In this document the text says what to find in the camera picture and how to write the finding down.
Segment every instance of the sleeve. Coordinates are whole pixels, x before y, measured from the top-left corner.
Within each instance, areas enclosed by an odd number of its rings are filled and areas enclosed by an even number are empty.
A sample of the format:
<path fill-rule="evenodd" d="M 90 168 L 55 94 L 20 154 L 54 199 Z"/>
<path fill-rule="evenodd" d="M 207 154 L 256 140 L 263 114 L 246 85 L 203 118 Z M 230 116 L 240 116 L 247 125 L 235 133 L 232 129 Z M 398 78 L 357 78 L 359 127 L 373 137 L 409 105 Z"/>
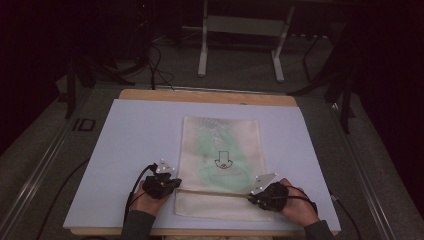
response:
<path fill-rule="evenodd" d="M 306 239 L 308 240 L 331 240 L 333 233 L 328 228 L 326 221 L 319 221 L 305 227 Z"/>
<path fill-rule="evenodd" d="M 147 240 L 156 217 L 141 211 L 130 211 L 120 240 Z"/>

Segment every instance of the hand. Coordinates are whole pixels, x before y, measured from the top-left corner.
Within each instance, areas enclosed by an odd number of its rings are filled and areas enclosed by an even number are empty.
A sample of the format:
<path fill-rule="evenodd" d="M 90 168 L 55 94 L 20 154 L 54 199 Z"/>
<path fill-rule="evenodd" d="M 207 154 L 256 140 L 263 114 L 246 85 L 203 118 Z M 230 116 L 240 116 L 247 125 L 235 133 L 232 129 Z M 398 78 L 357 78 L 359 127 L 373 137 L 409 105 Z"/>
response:
<path fill-rule="evenodd" d="M 285 178 L 281 179 L 280 183 L 284 186 L 292 186 L 289 180 Z M 298 188 L 300 190 L 291 187 L 288 187 L 287 189 L 289 190 L 289 196 L 306 196 L 303 193 L 303 189 L 301 188 Z M 320 221 L 311 204 L 301 199 L 287 199 L 287 203 L 280 213 L 291 222 L 296 223 L 302 227 L 306 227 L 312 223 Z"/>
<path fill-rule="evenodd" d="M 156 217 L 162 205 L 171 197 L 171 194 L 162 199 L 154 199 L 144 192 L 142 188 L 143 183 L 144 181 L 140 182 L 137 192 L 134 193 L 134 202 L 130 206 L 130 211 L 142 211 Z"/>

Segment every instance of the table leg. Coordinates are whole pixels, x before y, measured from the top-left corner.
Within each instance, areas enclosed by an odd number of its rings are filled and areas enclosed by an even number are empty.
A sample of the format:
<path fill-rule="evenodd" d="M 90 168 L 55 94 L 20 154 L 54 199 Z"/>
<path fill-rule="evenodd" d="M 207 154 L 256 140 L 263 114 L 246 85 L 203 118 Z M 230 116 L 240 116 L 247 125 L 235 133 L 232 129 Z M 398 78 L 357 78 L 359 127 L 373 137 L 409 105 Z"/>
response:
<path fill-rule="evenodd" d="M 281 53 L 281 49 L 283 48 L 284 41 L 286 40 L 286 37 L 287 37 L 287 31 L 289 30 L 290 21 L 293 16 L 293 12 L 294 12 L 294 6 L 290 7 L 290 10 L 287 14 L 286 21 L 284 22 L 281 28 L 281 34 L 279 37 L 277 48 L 271 51 L 271 57 L 272 57 L 272 62 L 274 63 L 274 71 L 275 71 L 275 77 L 277 79 L 277 82 L 284 81 L 283 70 L 281 69 L 280 53 Z"/>
<path fill-rule="evenodd" d="M 202 49 L 200 51 L 199 70 L 197 75 L 204 77 L 206 75 L 206 63 L 208 60 L 208 0 L 203 1 L 203 27 L 202 27 Z"/>

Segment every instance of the white board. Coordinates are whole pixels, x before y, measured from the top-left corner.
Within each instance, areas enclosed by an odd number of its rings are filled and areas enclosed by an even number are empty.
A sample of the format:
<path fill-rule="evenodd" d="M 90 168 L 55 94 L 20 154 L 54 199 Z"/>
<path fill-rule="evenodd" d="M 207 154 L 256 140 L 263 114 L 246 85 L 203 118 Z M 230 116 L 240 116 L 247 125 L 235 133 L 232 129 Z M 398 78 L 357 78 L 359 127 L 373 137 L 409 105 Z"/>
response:
<path fill-rule="evenodd" d="M 327 220 L 330 230 L 340 231 L 340 223 L 298 107 L 119 99 L 111 107 L 64 228 L 122 227 L 125 203 L 140 172 L 160 159 L 175 167 L 179 165 L 184 116 L 258 120 L 266 169 L 277 172 L 279 178 L 289 179 L 294 186 L 302 187 L 318 205 L 319 217 Z M 174 211 L 174 197 L 162 207 L 153 228 L 301 229 L 279 214 L 274 222 L 178 216 Z"/>

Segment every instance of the wire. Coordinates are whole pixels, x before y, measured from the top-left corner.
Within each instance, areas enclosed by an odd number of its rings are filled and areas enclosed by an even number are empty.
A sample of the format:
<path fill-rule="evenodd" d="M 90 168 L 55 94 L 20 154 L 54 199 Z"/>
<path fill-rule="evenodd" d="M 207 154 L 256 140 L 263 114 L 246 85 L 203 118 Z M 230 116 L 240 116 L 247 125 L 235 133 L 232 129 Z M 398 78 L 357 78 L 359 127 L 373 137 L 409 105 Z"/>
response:
<path fill-rule="evenodd" d="M 152 65 L 153 65 L 153 62 L 151 60 L 149 60 L 149 66 L 152 67 Z M 163 80 L 163 82 L 155 83 L 155 85 L 166 84 L 166 85 L 170 86 L 173 91 L 175 91 L 174 87 L 170 83 L 172 80 L 174 80 L 174 75 L 172 73 L 159 70 L 158 68 L 156 68 L 156 72 L 158 73 L 159 77 Z M 165 77 L 162 74 L 171 75 L 171 80 L 166 80 Z"/>
<path fill-rule="evenodd" d="M 150 64 L 150 62 L 151 61 L 147 61 L 147 64 L 149 64 L 150 72 L 152 74 L 152 76 L 150 78 L 150 87 L 152 88 L 152 90 L 155 90 L 156 89 L 156 86 L 155 86 L 155 70 L 152 67 L 152 65 Z"/>
<path fill-rule="evenodd" d="M 131 205 L 137 200 L 137 199 L 139 199 L 141 196 L 143 196 L 144 194 L 145 194 L 146 192 L 144 192 L 144 193 L 142 193 L 142 194 L 140 194 L 140 195 L 138 195 L 136 198 L 134 198 L 132 201 L 131 201 L 131 203 L 130 203 L 130 207 L 131 207 Z"/>
<path fill-rule="evenodd" d="M 131 192 L 130 192 L 130 194 L 128 195 L 128 199 L 127 199 L 127 203 L 125 204 L 125 209 L 124 209 L 124 224 L 125 224 L 125 222 L 127 221 L 127 216 L 128 216 L 128 212 L 130 211 L 130 206 L 131 206 L 131 204 L 133 204 L 133 202 L 134 202 L 134 200 L 133 200 L 133 196 L 134 196 L 134 193 L 135 193 L 135 190 L 137 189 L 137 186 L 139 185 L 139 183 L 140 183 L 140 180 L 141 180 L 141 178 L 143 177 L 143 175 L 146 173 L 146 171 L 147 170 L 149 170 L 149 169 L 153 169 L 154 168 L 154 165 L 149 165 L 149 166 L 147 166 L 146 168 L 144 168 L 144 170 L 140 173 L 140 175 L 138 176 L 138 178 L 137 178 L 137 181 L 135 181 L 135 183 L 134 183 L 134 187 L 132 188 L 132 190 L 131 190 Z"/>
<path fill-rule="evenodd" d="M 315 212 L 318 214 L 318 208 L 316 206 L 316 204 L 314 202 L 312 202 L 308 196 L 306 197 L 300 197 L 300 196 L 285 196 L 285 197 L 272 197 L 271 199 L 300 199 L 303 201 L 308 202 L 309 204 L 311 204 L 312 208 L 315 210 Z"/>
<path fill-rule="evenodd" d="M 175 89 L 173 88 L 173 86 L 170 84 L 170 82 L 172 81 L 172 80 L 174 80 L 174 75 L 173 74 L 171 74 L 171 73 L 168 73 L 168 72 L 164 72 L 164 71 L 161 71 L 161 70 L 159 70 L 158 69 L 158 66 L 159 66 L 159 63 L 160 63 L 160 60 L 162 59 L 162 53 L 161 53 L 161 51 L 160 51 L 160 49 L 159 48 L 157 48 L 156 46 L 154 46 L 154 45 L 152 45 L 152 48 L 153 49 L 155 49 L 157 52 L 158 52 L 158 54 L 159 54 L 159 59 L 158 59 L 158 61 L 157 61 L 157 63 L 156 63 L 156 66 L 155 66 L 155 69 L 154 69 L 154 72 L 158 72 L 158 74 L 159 74 L 159 76 L 161 77 L 161 79 L 168 85 L 168 86 L 170 86 L 171 87 L 171 89 L 173 90 L 173 91 L 175 91 Z M 171 80 L 166 80 L 163 76 L 162 76 L 162 74 L 161 73 L 165 73 L 165 74 L 169 74 L 169 75 L 171 75 Z"/>
<path fill-rule="evenodd" d="M 343 209 L 343 211 L 346 213 L 347 217 L 349 218 L 349 220 L 352 222 L 353 227 L 355 228 L 356 234 L 358 235 L 358 240 L 362 240 L 362 236 L 361 236 L 361 232 L 359 231 L 359 227 L 356 224 L 355 220 L 353 219 L 352 215 L 350 215 L 349 211 L 346 209 L 346 207 L 342 204 L 342 202 L 339 200 L 339 198 L 337 198 L 336 196 L 334 196 L 334 194 L 329 190 L 330 192 L 330 196 L 331 199 L 334 202 L 337 202 L 340 207 Z"/>
<path fill-rule="evenodd" d="M 36 237 L 36 240 L 39 240 L 41 238 L 41 235 L 43 234 L 44 228 L 46 226 L 47 220 L 49 219 L 50 213 L 53 210 L 54 205 L 56 204 L 57 199 L 59 198 L 59 195 L 61 194 L 63 188 L 65 187 L 66 183 L 68 183 L 69 179 L 75 174 L 75 172 L 77 172 L 82 166 L 84 166 L 85 164 L 87 164 L 90 161 L 90 159 L 85 160 L 84 162 L 82 162 L 80 165 L 78 165 L 69 175 L 68 177 L 65 179 L 65 181 L 62 183 L 62 185 L 59 188 L 59 191 L 56 193 L 56 196 L 54 197 L 52 203 L 50 204 L 49 210 L 47 211 L 46 216 L 44 217 L 43 223 L 41 224 L 40 230 L 38 230 L 38 234 Z"/>

